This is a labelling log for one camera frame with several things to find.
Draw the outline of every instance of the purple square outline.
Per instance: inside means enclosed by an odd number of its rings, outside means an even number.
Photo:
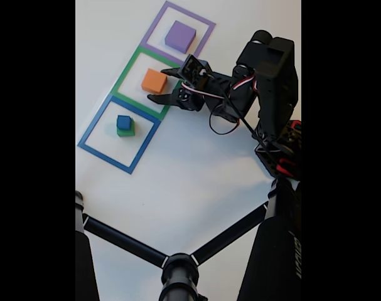
[[[151,36],[151,34],[153,33],[155,27],[157,26],[157,24],[159,23],[159,20],[162,18],[163,14],[165,13],[166,9],[167,8],[173,8],[183,14],[186,14],[188,15],[189,17],[192,17],[193,19],[196,19],[196,20],[199,20],[200,22],[203,22],[205,24],[208,25],[208,29],[207,29],[207,32],[205,33],[204,37],[201,39],[200,41],[200,44],[197,46],[195,52],[194,52],[194,56],[195,57],[198,57],[198,55],[200,54],[201,50],[203,49],[205,43],[207,42],[208,38],[210,37],[211,35],[211,32],[213,31],[214,27],[215,27],[215,23],[214,22],[211,22],[195,13],[192,13],[191,11],[188,11],[187,9],[184,9],[184,8],[181,8],[180,6],[177,6],[176,4],[173,4],[169,1],[166,1],[163,5],[163,7],[161,8],[161,10],[159,11],[159,13],[157,14],[157,16],[155,17],[153,23],[151,24],[150,28],[147,30],[147,33],[146,35],[144,36],[144,38],[141,40],[140,42],[140,45],[147,48],[147,49],[150,49],[151,51],[177,63],[177,64],[180,64],[182,65],[183,61],[181,61],[179,58],[176,58],[168,53],[166,53],[165,51],[162,51],[162,50],[159,50],[151,45],[148,45],[147,44],[147,41],[149,39],[149,37]]]

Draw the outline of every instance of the black tripod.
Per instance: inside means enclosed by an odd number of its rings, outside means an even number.
[[[284,177],[272,183],[268,202],[210,240],[191,255],[172,256],[151,248],[96,219],[82,214],[76,191],[76,301],[99,300],[89,239],[84,230],[162,268],[159,301],[206,301],[197,292],[198,266],[252,228],[257,232],[238,301],[300,300],[301,183],[296,191]]]

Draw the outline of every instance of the blue cube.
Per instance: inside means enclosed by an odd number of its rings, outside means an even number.
[[[132,119],[130,118],[130,116],[118,115],[116,127],[118,128],[118,130],[130,130],[131,121]]]

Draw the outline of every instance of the black metal bar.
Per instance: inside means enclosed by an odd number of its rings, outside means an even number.
[[[196,258],[198,265],[200,266],[202,263],[205,263],[212,256],[240,238],[243,234],[246,234],[263,222],[264,216],[266,215],[264,205],[267,206],[267,204],[268,202],[265,202],[198,250],[194,251],[192,255]]]
[[[157,251],[150,246],[147,246],[144,243],[141,243],[140,241],[135,240],[134,238],[131,238],[130,236],[121,233],[100,221],[97,221],[91,216],[88,216],[87,222],[84,224],[84,230],[97,235],[103,240],[106,240],[159,268],[163,266],[165,258],[168,257],[164,253],[161,253],[160,251]]]

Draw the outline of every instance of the green cube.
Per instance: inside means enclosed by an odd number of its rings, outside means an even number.
[[[129,137],[129,136],[134,136],[134,121],[131,119],[130,123],[130,130],[119,130],[116,128],[117,135],[119,137]]]

